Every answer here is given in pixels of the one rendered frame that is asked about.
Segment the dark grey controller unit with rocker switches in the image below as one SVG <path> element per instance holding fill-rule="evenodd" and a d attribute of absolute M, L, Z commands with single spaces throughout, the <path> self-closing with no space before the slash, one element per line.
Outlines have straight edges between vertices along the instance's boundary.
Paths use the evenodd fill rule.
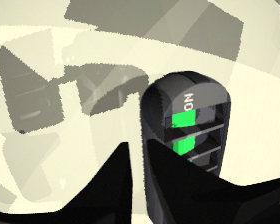
<path fill-rule="evenodd" d="M 156 139 L 220 177 L 232 99 L 224 85 L 195 71 L 169 72 L 153 81 L 141 100 L 145 201 L 152 224 L 167 224 L 147 157 L 147 139 Z"/>

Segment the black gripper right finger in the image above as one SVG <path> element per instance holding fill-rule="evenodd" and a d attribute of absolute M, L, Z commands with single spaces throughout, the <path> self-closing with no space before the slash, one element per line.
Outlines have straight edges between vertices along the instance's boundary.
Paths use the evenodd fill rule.
<path fill-rule="evenodd" d="M 167 224 L 253 224 L 280 210 L 280 179 L 232 184 L 156 139 L 147 157 Z"/>

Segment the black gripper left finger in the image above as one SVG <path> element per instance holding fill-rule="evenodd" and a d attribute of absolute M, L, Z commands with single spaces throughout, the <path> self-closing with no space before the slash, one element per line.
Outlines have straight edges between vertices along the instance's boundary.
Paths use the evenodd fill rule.
<path fill-rule="evenodd" d="M 0 224 L 131 224 L 133 177 L 129 141 L 121 141 L 91 181 L 63 209 L 2 213 Z"/>

